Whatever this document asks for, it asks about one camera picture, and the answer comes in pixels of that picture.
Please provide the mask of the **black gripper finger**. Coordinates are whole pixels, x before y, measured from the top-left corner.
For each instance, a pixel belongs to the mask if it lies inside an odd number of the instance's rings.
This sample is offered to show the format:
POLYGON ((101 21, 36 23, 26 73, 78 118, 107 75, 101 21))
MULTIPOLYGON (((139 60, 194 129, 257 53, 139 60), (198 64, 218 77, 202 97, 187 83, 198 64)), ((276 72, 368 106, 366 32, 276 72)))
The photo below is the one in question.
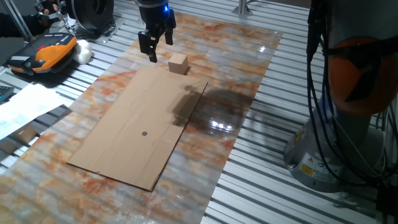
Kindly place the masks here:
POLYGON ((165 30, 165 34, 164 34, 165 35, 165 43, 167 45, 173 45, 174 44, 173 32, 174 32, 174 29, 172 27, 168 27, 165 30))
POLYGON ((153 39, 149 30, 145 30, 138 33, 138 40, 141 52, 146 54, 151 62, 157 63, 155 52, 158 43, 157 39, 153 39))

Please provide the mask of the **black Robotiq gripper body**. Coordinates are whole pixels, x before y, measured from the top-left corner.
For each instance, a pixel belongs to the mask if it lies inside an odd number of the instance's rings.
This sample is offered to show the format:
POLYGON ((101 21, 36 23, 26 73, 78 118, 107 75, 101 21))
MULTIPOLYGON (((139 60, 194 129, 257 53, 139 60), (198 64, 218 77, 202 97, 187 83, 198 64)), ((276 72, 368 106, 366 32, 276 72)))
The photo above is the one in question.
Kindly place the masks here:
POLYGON ((176 28, 174 11, 169 8, 168 0, 136 0, 136 4, 152 37, 162 36, 168 27, 176 28))

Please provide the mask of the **person hand with black glove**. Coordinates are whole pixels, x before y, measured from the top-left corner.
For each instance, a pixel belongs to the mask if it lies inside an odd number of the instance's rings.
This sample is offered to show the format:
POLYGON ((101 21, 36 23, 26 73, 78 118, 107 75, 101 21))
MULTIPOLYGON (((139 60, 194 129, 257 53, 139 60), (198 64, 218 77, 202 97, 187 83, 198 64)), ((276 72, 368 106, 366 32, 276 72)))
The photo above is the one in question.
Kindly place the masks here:
POLYGON ((35 9, 45 16, 56 15, 58 13, 58 4, 58 0, 38 0, 35 4, 35 9))

